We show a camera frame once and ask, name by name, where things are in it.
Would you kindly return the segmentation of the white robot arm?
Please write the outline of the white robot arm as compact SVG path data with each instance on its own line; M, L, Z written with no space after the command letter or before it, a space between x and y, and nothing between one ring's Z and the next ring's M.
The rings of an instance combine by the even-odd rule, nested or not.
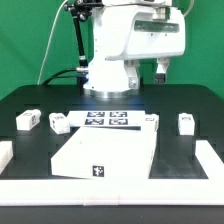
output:
M94 57L84 92L120 98L139 92L141 59L155 59L154 82L185 51L185 19L173 0L102 0L93 10Z

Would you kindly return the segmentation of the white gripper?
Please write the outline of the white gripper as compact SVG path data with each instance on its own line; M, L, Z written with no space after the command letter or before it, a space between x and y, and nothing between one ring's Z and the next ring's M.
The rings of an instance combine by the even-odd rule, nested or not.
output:
M154 73L155 84L164 84L166 82L169 65L169 57L157 59L157 69ZM124 62L124 67L128 77L129 88L138 89L140 87L140 75L138 73L139 62L137 60L126 60Z

